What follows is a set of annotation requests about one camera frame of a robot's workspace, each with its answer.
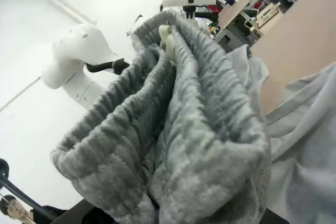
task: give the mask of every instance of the black surface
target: black surface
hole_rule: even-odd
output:
[[[51,206],[43,206],[43,208],[46,211],[51,212],[53,215],[55,215],[54,220],[57,219],[57,217],[64,214],[65,212],[67,212],[66,210],[58,209],[56,207],[51,207]],[[30,212],[33,213],[33,219],[36,224],[50,224],[52,222],[50,219],[40,214],[35,209],[32,209]]]
[[[86,200],[82,200],[57,220],[52,222],[52,224],[83,224],[82,219],[87,215],[87,213],[93,211],[94,209],[95,207],[93,205],[88,203]],[[271,210],[266,209],[260,224],[289,224],[289,222],[285,221]]]

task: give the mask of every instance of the clothing on rack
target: clothing on rack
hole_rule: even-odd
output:
[[[287,85],[267,115],[268,207],[289,223],[336,223],[336,63]]]
[[[173,25],[176,68],[159,47]],[[122,224],[259,223],[270,147],[260,106],[268,75],[164,10],[131,35],[138,56],[52,152],[90,203]]]

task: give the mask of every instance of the white floor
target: white floor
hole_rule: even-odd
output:
[[[10,165],[12,183],[39,204],[62,209],[81,196],[53,167],[49,153],[85,110],[40,80],[4,105],[40,76],[50,45],[74,25],[44,0],[0,2],[0,157]],[[0,214],[0,223],[17,222]]]

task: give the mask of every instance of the gray cloth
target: gray cloth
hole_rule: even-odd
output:
[[[336,223],[336,64],[287,86],[267,115],[268,207],[291,224]]]
[[[157,46],[167,23],[176,70]],[[223,49],[173,11],[132,40],[138,57],[52,152],[56,168],[122,224],[258,223],[270,147],[246,88],[258,96],[265,66],[246,46],[232,52],[240,81]]]

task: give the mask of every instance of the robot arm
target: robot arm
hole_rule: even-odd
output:
[[[186,18],[191,24],[198,26],[195,20],[196,5],[216,4],[216,0],[163,0],[162,4],[164,7],[184,6]],[[168,40],[172,39],[165,27],[161,27],[160,31],[166,34],[164,41],[166,37]],[[170,45],[170,55],[173,55],[173,44]],[[53,53],[52,63],[42,74],[43,82],[52,89],[63,87],[74,101],[86,109],[105,92],[105,88],[85,75],[84,66],[90,72],[114,68],[117,74],[129,66],[122,59],[116,60],[116,54],[109,48],[101,31],[88,24],[77,26],[64,38],[56,41]]]
[[[88,65],[97,71],[118,65],[116,69],[128,66],[126,62],[112,61],[116,58],[103,34],[95,26],[82,24],[69,31],[54,43],[54,58],[42,74],[44,83],[52,88],[63,87],[65,92],[84,108],[89,109],[105,88],[85,75],[83,68]]]

